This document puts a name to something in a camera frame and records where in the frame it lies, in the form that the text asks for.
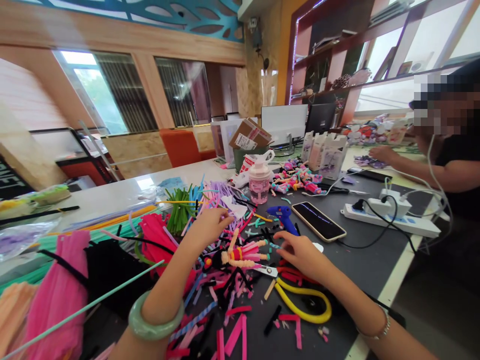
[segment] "blue glue gun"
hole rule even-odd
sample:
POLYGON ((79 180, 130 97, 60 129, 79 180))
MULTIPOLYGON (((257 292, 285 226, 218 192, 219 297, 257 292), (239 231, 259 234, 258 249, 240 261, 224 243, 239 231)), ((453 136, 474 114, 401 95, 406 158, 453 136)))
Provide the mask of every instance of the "blue glue gun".
POLYGON ((289 206, 271 206, 266 210, 266 212, 280 219, 280 221, 283 223, 285 230, 288 231, 290 234, 296 236, 300 235, 294 224, 290 220, 292 210, 290 210, 289 206))

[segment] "chair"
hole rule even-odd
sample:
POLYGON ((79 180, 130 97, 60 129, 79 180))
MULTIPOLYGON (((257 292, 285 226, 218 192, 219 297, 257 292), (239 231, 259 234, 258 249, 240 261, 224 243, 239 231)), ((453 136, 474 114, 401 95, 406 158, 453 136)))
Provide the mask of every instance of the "chair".
POLYGON ((214 149, 199 151, 191 131, 161 129, 160 137, 174 168, 217 157, 214 149))

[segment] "black phone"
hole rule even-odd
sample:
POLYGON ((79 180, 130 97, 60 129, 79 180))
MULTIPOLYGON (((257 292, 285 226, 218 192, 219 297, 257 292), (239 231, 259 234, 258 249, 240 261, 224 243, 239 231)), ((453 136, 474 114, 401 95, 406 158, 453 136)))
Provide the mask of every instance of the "black phone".
POLYGON ((361 178, 375 180, 375 181, 378 181, 378 182, 381 182, 381 183, 385 182, 385 178, 387 178, 390 181, 392 180, 392 177, 390 175, 385 175, 385 174, 370 171, 370 170, 363 170, 362 172, 359 172, 360 170, 362 170, 362 169, 359 168, 359 167, 351 167, 351 168, 348 169, 347 173, 359 176, 361 178))
POLYGON ((309 202, 295 204, 291 209, 319 238, 327 243, 347 235, 344 229, 309 202))

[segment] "woman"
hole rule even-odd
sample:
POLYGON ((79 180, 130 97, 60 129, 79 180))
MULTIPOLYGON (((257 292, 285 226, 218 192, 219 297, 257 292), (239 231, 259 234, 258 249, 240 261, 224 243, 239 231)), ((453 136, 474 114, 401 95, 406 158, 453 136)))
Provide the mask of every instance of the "woman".
MULTIPOLYGON (((141 321, 158 326, 176 317, 192 266, 204 248, 216 241, 232 221, 226 209, 207 209, 202 212, 141 306, 141 321)), ((282 249, 277 250, 278 254, 307 277, 327 287, 343 304, 358 331, 364 334, 366 343, 380 360, 435 359, 393 319, 389 320, 391 326, 384 335, 387 327, 384 311, 318 251, 307 237, 280 231, 274 238, 284 239, 282 249)), ((160 340, 144 340, 137 337, 129 326, 108 359, 165 359, 168 341, 168 335, 160 340)))
MULTIPOLYGON (((480 295, 480 59, 454 71, 440 84, 429 84, 410 107, 415 110, 418 149, 428 155, 432 172, 451 207, 452 230, 433 246, 431 260, 467 290, 480 295)), ((438 189, 427 163, 400 156, 389 146, 370 150, 370 156, 394 169, 427 181, 438 189)), ((450 225, 439 219, 443 232, 450 225)))

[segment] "pipe cleaner figure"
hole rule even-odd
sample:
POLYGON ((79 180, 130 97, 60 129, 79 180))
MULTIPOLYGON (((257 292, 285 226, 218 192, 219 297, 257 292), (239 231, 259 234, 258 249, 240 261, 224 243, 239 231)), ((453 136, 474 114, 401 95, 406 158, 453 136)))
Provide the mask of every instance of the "pipe cleaner figure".
POLYGON ((205 258, 204 269, 206 271, 210 267, 223 269, 228 265, 238 268, 252 268, 258 261, 270 260, 270 254, 259 253, 259 248, 269 243, 267 240, 252 241, 244 246, 234 248, 238 236, 239 230, 235 229, 227 250, 218 250, 211 258, 205 258))

